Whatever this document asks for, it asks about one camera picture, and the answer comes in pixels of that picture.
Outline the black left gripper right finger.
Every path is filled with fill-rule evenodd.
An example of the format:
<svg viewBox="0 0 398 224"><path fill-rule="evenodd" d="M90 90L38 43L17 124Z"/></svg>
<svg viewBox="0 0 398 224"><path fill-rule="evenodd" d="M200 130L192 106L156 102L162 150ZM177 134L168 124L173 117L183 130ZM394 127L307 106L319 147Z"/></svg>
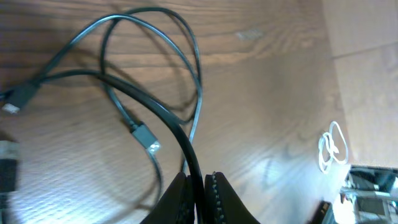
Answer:
<svg viewBox="0 0 398 224"><path fill-rule="evenodd" d="M222 172L205 177L205 223L259 224Z"/></svg>

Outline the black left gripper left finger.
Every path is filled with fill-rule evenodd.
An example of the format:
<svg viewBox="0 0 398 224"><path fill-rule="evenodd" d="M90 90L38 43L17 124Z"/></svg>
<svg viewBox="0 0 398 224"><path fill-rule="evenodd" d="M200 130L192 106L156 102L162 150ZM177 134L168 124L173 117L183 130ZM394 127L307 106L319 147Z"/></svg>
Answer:
<svg viewBox="0 0 398 224"><path fill-rule="evenodd" d="M179 172L141 224L192 224L194 221L192 178Z"/></svg>

